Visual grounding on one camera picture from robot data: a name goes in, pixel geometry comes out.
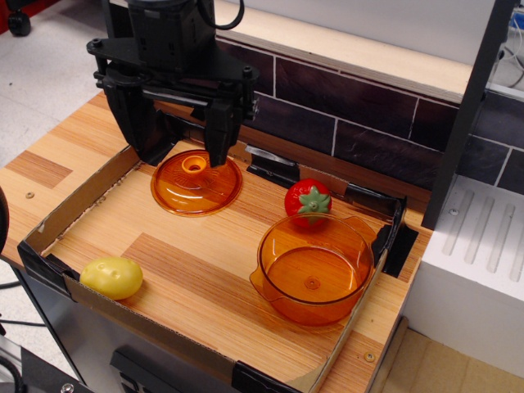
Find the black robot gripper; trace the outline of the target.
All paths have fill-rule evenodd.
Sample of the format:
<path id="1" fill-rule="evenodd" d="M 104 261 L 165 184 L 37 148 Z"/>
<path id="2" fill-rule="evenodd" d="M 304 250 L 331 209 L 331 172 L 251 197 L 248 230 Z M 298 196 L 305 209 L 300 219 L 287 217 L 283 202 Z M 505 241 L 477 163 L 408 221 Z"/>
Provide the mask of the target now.
<path id="1" fill-rule="evenodd" d="M 132 36 L 88 43 L 116 123 L 142 161 L 160 162 L 158 114 L 143 90 L 162 101 L 207 107 L 210 166 L 225 164 L 242 119 L 252 120 L 257 112 L 254 86 L 260 72 L 216 42 L 217 30 L 236 27 L 244 11 L 240 6 L 232 22 L 218 25 L 212 1 L 130 1 Z M 108 68 L 112 76 L 106 75 Z"/>

